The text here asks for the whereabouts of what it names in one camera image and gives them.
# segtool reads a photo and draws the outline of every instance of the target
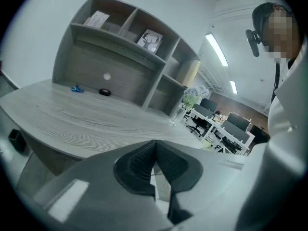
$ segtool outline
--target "bookshelf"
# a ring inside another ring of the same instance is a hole
[[[110,15],[103,26],[84,25],[97,10]],[[163,35],[156,53],[137,44],[147,29]],[[143,110],[171,116],[186,89],[187,63],[195,60],[197,54],[176,32],[142,8],[119,0],[87,0],[64,33],[52,81],[109,89]]]

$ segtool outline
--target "fluorescent light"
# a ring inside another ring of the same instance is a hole
[[[232,81],[232,80],[230,80],[230,83],[231,83],[231,86],[232,86],[233,92],[234,92],[235,94],[237,94],[237,90],[236,90],[236,85],[235,85],[235,82],[234,82],[234,81]]]
[[[227,60],[224,56],[224,54],[222,53],[221,51],[221,48],[219,47],[216,39],[214,38],[214,36],[212,34],[208,34],[205,36],[206,39],[209,41],[209,43],[211,44],[211,46],[213,47],[213,49],[215,50],[217,56],[219,57],[220,61],[221,61],[221,64],[224,66],[224,67],[228,67],[228,63],[227,63]]]

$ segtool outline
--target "ceiling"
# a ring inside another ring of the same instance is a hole
[[[229,67],[222,66],[215,51],[205,39],[199,51],[199,74],[213,92],[268,115],[274,87],[275,61],[269,58],[269,54],[261,46],[260,56],[254,57],[245,35],[247,29],[253,30],[252,11],[266,1],[282,0],[216,1],[208,33],[214,35]],[[230,80],[236,83],[237,95],[233,94]]]

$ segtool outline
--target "office desk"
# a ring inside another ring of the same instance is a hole
[[[209,117],[205,117],[202,114],[200,114],[199,112],[195,111],[192,108],[188,108],[188,110],[191,111],[191,115],[196,115],[198,117],[200,117],[201,119],[206,120],[208,123],[211,124],[210,129],[207,131],[207,133],[203,136],[203,138],[201,139],[201,143],[204,142],[204,140],[210,135],[211,131],[213,128],[215,128],[216,130],[218,130],[220,133],[223,134],[223,136],[227,137],[229,140],[236,142],[241,148],[242,150],[240,151],[241,155],[244,155],[246,151],[249,150],[248,146],[246,146],[244,143],[240,142],[237,138],[235,138],[233,135],[231,135],[230,133],[228,133],[226,130],[224,130],[219,123],[214,122],[213,120],[211,120]]]
[[[184,125],[170,126],[170,117],[163,113],[143,111],[135,103],[92,89],[74,93],[50,80],[2,97],[0,106],[39,146],[73,158],[153,139],[202,148]]]

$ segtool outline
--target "blue object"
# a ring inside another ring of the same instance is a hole
[[[79,87],[78,84],[76,84],[76,86],[74,86],[74,87],[71,87],[71,91],[78,92],[78,93],[83,93],[84,92],[83,88]]]

